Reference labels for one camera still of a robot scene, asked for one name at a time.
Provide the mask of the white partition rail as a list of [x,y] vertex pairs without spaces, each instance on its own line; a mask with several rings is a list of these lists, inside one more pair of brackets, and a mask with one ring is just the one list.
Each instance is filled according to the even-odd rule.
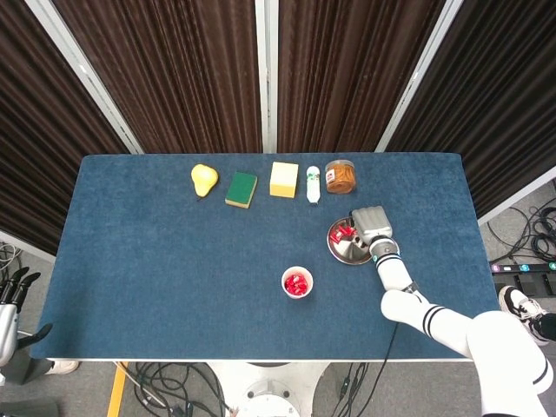
[[536,189],[542,187],[546,183],[550,182],[551,180],[556,178],[556,165],[552,166],[547,172],[543,175],[540,175],[538,178],[527,184],[525,187],[518,190],[513,195],[510,195],[506,198],[503,202],[495,206],[493,209],[488,211],[482,217],[478,218],[478,225],[482,226],[483,224],[491,221],[495,216],[502,213],[504,210],[509,209],[513,204],[520,201],[521,199],[525,198],[529,194],[531,194]]
[[0,230],[0,241],[12,244],[14,247],[21,249],[23,252],[27,252],[31,255],[39,257],[51,264],[54,264],[56,257],[48,252],[41,250],[40,248],[33,246],[14,235],[10,235],[2,230]]

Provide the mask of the yellow pear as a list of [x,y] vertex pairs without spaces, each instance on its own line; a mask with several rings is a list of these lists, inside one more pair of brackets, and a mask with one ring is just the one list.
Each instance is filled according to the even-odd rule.
[[206,197],[218,183],[217,171],[206,164],[198,163],[191,169],[191,179],[198,198]]

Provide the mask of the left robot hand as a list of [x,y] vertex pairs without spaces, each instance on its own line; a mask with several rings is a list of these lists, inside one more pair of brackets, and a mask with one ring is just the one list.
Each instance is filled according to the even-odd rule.
[[43,340],[53,328],[47,323],[34,334],[18,337],[19,315],[28,290],[41,276],[40,272],[30,274],[29,270],[20,268],[0,283],[0,367],[7,365],[17,350]]

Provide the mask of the blue fabric table mat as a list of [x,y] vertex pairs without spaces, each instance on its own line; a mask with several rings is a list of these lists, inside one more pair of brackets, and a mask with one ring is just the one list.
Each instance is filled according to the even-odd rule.
[[[380,309],[372,262],[349,266],[328,250],[328,229],[380,205],[409,274],[433,303],[467,316],[498,308],[460,156],[349,153],[356,188],[323,194],[300,183],[269,194],[273,162],[324,168],[313,154],[111,155],[83,158],[31,353],[74,360],[440,360],[453,352]],[[191,169],[218,183],[198,198]],[[256,175],[249,208],[225,202],[236,171]],[[290,267],[310,294],[281,288]]]

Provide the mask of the white partition post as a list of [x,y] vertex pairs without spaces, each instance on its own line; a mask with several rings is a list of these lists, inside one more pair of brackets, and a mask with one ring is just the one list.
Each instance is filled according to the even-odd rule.
[[24,1],[127,151],[135,155],[143,154],[141,144],[53,2]]
[[260,86],[261,143],[277,152],[279,82],[279,0],[254,0]]
[[413,101],[414,96],[431,65],[431,62],[436,56],[463,3],[464,0],[445,0],[440,15],[416,63],[413,74],[410,76],[407,86],[400,96],[400,100],[398,101],[394,112],[374,149],[374,152],[381,153],[387,150],[388,144],[391,142],[394,137],[394,133],[399,128],[404,115],[407,113],[409,105]]

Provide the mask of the dark trouser leg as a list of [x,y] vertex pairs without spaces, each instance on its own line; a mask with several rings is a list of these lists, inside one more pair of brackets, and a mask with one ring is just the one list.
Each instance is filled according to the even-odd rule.
[[556,342],[556,314],[539,314],[529,320],[527,328],[539,346]]

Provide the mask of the white paper cup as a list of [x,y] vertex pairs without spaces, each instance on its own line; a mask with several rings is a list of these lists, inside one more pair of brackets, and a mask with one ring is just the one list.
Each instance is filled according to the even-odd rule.
[[[284,287],[284,282],[285,282],[285,280],[286,280],[287,278],[289,278],[289,277],[291,277],[291,276],[297,276],[297,275],[303,275],[303,276],[306,278],[307,282],[308,282],[308,291],[307,291],[307,293],[306,293],[305,295],[303,295],[303,296],[291,295],[291,294],[289,294],[289,293],[286,291],[286,289],[285,289],[285,287]],[[314,278],[313,278],[312,274],[311,274],[306,268],[304,268],[304,267],[301,267],[301,266],[293,266],[293,267],[288,268],[288,269],[282,274],[282,277],[281,277],[281,288],[282,288],[282,290],[284,291],[284,293],[285,293],[289,298],[291,298],[291,299],[300,300],[300,299],[302,299],[302,298],[308,296],[308,295],[310,294],[310,292],[312,291],[313,286],[314,286]]]

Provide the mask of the white and black sneaker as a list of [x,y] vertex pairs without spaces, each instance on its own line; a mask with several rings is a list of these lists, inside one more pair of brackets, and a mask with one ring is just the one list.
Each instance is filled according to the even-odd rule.
[[499,291],[500,308],[515,316],[539,346],[545,346],[549,340],[538,330],[539,320],[546,314],[545,309],[536,300],[529,298],[514,286],[505,286]]

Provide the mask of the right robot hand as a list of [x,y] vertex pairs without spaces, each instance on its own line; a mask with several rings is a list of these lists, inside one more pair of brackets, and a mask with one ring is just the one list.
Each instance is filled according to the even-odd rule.
[[366,245],[374,239],[393,236],[393,229],[382,206],[369,206],[350,212],[358,237]]

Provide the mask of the round metal plate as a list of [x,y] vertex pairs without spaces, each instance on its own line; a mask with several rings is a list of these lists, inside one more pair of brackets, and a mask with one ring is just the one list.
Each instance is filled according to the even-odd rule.
[[[329,238],[330,232],[334,229],[340,229],[343,233],[339,243],[332,242]],[[358,237],[351,216],[343,217],[330,226],[327,244],[333,257],[347,265],[362,265],[371,260],[368,245]]]

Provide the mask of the yellow floor tape strip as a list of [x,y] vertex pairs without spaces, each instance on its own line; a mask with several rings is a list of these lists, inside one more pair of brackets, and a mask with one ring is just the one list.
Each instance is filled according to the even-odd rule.
[[126,362],[116,362],[116,372],[114,375],[114,380],[111,388],[111,394],[109,398],[109,405],[107,411],[107,417],[118,417],[122,404],[122,396],[125,388],[126,381]]

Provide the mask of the grey trouser leg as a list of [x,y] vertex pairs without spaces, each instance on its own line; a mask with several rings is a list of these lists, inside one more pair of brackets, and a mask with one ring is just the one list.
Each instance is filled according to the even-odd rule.
[[25,385],[46,374],[54,362],[48,359],[35,359],[24,349],[17,350],[9,362],[0,368],[1,374],[10,384]]

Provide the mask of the clear jar of orange snacks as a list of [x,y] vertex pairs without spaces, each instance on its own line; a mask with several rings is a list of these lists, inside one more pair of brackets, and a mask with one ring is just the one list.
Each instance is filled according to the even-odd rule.
[[325,168],[327,192],[344,195],[351,193],[356,187],[354,164],[346,159],[329,162]]

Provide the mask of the yellow and white sponge block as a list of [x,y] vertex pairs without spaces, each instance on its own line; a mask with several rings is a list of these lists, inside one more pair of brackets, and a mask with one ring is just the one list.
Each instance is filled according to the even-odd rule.
[[269,194],[275,197],[294,198],[299,165],[289,162],[273,162]]

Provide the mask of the brown pleated curtain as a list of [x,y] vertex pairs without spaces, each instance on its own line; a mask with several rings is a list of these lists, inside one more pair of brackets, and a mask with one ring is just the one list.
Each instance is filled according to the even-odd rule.
[[0,230],[55,255],[82,159],[127,149],[24,0],[0,0]]
[[375,150],[445,1],[279,0],[278,150]]
[[460,155],[477,216],[556,167],[556,0],[463,0],[387,150]]
[[254,0],[52,0],[147,153],[259,153]]

